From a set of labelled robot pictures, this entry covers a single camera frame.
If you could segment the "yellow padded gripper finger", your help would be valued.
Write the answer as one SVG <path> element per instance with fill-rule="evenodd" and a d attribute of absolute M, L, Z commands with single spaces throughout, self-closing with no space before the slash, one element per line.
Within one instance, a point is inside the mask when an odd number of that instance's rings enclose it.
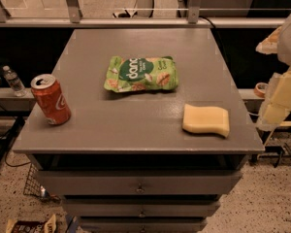
<path fill-rule="evenodd" d="M 279 26 L 274 30 L 267 38 L 257 45 L 255 50 L 263 54 L 277 53 L 277 43 L 281 29 L 282 27 Z"/>
<path fill-rule="evenodd" d="M 291 67 L 283 73 L 274 73 L 266 89 L 256 122 L 258 129 L 272 131 L 291 113 Z"/>

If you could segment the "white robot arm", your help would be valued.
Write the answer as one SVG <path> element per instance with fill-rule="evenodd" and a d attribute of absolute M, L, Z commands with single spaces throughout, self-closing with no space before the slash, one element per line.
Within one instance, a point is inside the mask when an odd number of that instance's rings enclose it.
<path fill-rule="evenodd" d="M 274 73 L 266 88 L 265 100 L 259 110 L 256 125 L 260 130 L 272 131 L 291 113 L 291 14 L 256 50 L 276 54 L 280 62 L 289 66 L 282 75 Z"/>

